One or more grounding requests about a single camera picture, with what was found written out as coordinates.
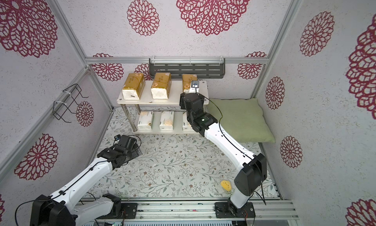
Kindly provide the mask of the gold tissue pack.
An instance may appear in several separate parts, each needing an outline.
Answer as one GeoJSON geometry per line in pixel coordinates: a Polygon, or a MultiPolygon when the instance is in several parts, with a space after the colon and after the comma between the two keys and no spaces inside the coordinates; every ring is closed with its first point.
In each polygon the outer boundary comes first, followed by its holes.
{"type": "Polygon", "coordinates": [[[169,98],[171,83],[171,73],[156,73],[151,86],[151,94],[153,99],[167,100],[169,98]]]}
{"type": "Polygon", "coordinates": [[[189,93],[192,81],[197,80],[196,74],[183,74],[182,75],[182,88],[184,93],[189,93]]]}
{"type": "Polygon", "coordinates": [[[142,73],[130,73],[123,85],[122,95],[125,100],[139,100],[145,87],[145,76],[142,73]]]}

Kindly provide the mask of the white tissue pack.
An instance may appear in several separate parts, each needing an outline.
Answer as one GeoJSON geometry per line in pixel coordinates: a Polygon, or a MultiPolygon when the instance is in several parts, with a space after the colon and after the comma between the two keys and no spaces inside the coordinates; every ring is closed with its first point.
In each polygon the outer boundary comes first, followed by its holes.
{"type": "Polygon", "coordinates": [[[182,129],[184,132],[193,131],[191,124],[188,122],[187,113],[182,114],[182,129]]]}
{"type": "Polygon", "coordinates": [[[151,131],[153,123],[153,111],[142,111],[139,116],[139,121],[137,123],[138,130],[140,131],[151,131]]]}
{"type": "Polygon", "coordinates": [[[163,111],[159,129],[162,131],[172,131],[174,129],[174,111],[163,111]]]}

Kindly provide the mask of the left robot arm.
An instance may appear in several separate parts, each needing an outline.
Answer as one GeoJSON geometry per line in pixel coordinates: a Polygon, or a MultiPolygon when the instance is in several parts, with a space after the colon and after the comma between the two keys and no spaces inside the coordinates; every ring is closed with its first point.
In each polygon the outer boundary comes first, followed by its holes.
{"type": "Polygon", "coordinates": [[[32,226],[82,226],[100,217],[123,216],[121,198],[104,194],[97,200],[79,205],[79,201],[105,175],[126,166],[142,153],[141,139],[135,135],[117,135],[111,147],[103,149],[89,166],[59,190],[33,201],[32,226]]]}

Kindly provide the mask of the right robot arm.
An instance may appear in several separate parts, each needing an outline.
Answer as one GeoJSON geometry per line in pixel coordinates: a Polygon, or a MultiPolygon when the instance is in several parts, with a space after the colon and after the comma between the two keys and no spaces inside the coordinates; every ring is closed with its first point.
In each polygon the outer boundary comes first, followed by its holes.
{"type": "Polygon", "coordinates": [[[179,105],[186,110],[193,130],[214,143],[232,161],[238,171],[235,190],[226,203],[214,204],[217,218],[255,217],[252,195],[267,178],[267,159],[244,148],[232,138],[214,116],[204,111],[206,97],[199,93],[182,93],[179,105]]]}

